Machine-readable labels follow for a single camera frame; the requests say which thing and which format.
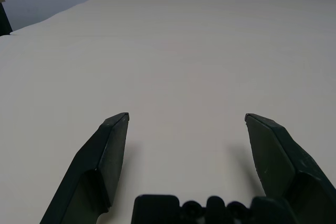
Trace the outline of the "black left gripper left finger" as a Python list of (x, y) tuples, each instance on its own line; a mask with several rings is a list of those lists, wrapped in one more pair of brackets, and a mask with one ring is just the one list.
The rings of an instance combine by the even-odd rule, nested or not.
[(41, 223), (96, 223), (113, 205), (129, 123), (127, 112), (104, 120), (68, 167)]

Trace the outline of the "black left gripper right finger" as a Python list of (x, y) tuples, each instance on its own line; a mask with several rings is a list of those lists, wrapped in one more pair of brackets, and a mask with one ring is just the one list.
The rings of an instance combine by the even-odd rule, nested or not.
[(335, 223), (335, 187), (275, 121), (246, 114), (255, 168), (267, 197), (287, 201), (299, 223)]

